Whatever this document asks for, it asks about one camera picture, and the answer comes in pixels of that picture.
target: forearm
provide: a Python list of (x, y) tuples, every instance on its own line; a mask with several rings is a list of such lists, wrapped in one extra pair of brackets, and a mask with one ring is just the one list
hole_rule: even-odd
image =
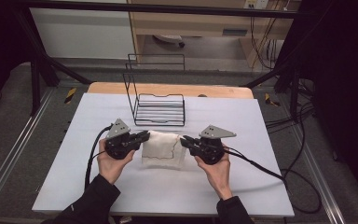
[(97, 175), (83, 195), (63, 210), (52, 222), (54, 224), (107, 223), (110, 207), (120, 191), (109, 184), (101, 175)]
[(223, 224), (253, 224), (238, 196), (217, 203), (217, 213)]

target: white wall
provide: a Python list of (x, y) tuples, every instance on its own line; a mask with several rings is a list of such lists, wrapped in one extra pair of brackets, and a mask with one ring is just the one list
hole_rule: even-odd
[[(104, 2), (126, 3), (125, 0)], [(134, 53), (128, 12), (43, 8), (31, 8), (31, 12), (51, 57), (127, 59), (127, 54)]]

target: black device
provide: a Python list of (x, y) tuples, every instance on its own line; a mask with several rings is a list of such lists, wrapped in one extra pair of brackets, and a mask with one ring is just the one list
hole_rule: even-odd
[(210, 125), (200, 133), (200, 139), (184, 135), (180, 143), (188, 148), (190, 155), (199, 156), (206, 164), (213, 165), (225, 155), (221, 138), (234, 136), (235, 133)]
[(121, 119), (112, 125), (105, 143), (105, 151), (110, 157), (123, 160), (131, 150), (138, 150), (143, 142), (149, 140), (148, 131), (130, 134), (130, 130)]

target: white tabletop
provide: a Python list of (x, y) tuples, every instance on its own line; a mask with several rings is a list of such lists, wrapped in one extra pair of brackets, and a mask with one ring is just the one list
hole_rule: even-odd
[[(56, 213), (77, 200), (84, 189), (84, 177), (92, 144), (97, 134), (121, 118), (132, 129), (157, 130), (198, 137), (208, 125), (232, 131), (237, 137), (222, 141), (252, 161), (279, 174), (257, 100), (185, 97), (185, 127), (137, 127), (127, 95), (85, 93), (62, 142), (33, 210)], [(219, 198), (205, 173), (186, 153), (182, 170), (146, 168), (136, 152), (116, 183), (121, 194), (112, 214), (132, 216), (216, 215)], [(267, 175), (247, 161), (230, 156), (230, 186), (252, 217), (292, 217), (293, 208), (281, 180)], [(91, 179), (98, 174), (94, 161)]]

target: hand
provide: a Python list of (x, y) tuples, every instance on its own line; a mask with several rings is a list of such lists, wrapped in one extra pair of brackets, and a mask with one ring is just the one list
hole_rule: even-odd
[(208, 181), (216, 191), (217, 195), (223, 199), (229, 199), (232, 197), (232, 192), (229, 187), (229, 166), (230, 162), (228, 154), (225, 153), (223, 158), (214, 165), (206, 164), (200, 157), (195, 157), (199, 167), (205, 171)]
[[(106, 139), (101, 139), (99, 142), (100, 153), (105, 151)], [(135, 150), (132, 150), (126, 158), (123, 160), (116, 160), (110, 157), (107, 153), (101, 153), (98, 155), (98, 167), (100, 169), (100, 175), (103, 176), (110, 184), (114, 185), (123, 171), (124, 166), (132, 161)]]

